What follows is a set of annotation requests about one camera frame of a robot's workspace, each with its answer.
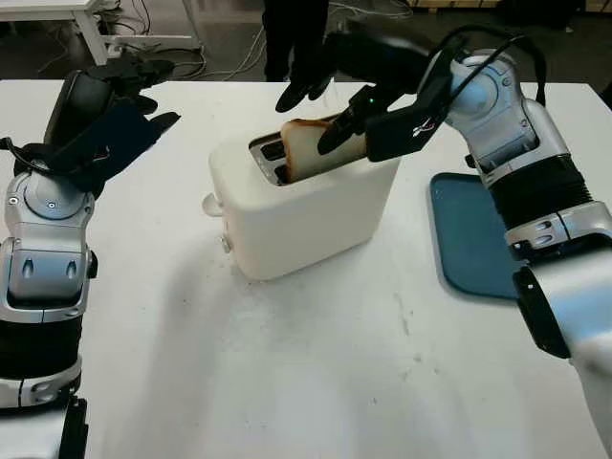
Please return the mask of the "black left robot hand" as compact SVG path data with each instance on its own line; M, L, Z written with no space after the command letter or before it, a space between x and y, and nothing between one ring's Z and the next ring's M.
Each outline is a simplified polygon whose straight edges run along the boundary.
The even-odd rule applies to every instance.
M141 91L168 80L174 64L128 56L65 79L44 136L44 164L83 192L99 196L177 121L158 114Z

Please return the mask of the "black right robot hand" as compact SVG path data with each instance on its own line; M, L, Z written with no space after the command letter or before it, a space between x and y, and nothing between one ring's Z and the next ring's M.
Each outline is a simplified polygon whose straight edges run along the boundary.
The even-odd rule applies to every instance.
M337 73L365 81L347 108L326 128L317 150L326 155L353 135L365 131L366 121L386 112L404 94L414 94L425 75L429 49L416 39L357 32L329 33L311 52L304 68L290 80L276 103L285 113L305 98L319 98Z

